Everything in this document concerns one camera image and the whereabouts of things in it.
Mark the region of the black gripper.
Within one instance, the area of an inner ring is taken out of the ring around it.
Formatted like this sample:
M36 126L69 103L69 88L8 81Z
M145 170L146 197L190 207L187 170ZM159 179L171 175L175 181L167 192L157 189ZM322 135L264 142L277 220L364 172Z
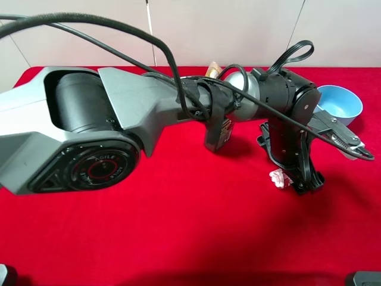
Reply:
M306 131L276 117L260 124L260 131L258 145L276 166L287 173L298 195L316 191L324 185L324 176L311 167L310 143ZM307 182L302 175L311 175L311 180Z

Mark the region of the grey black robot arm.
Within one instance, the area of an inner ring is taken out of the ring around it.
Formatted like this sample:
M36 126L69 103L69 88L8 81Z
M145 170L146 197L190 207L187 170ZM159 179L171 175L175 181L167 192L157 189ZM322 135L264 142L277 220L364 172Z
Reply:
M324 179L305 127L319 99L312 82L287 70L176 82L112 67L45 67L1 95L1 185L16 195L107 188L152 155L166 126L202 121L214 152L235 122L264 119L258 144L298 192L312 191Z

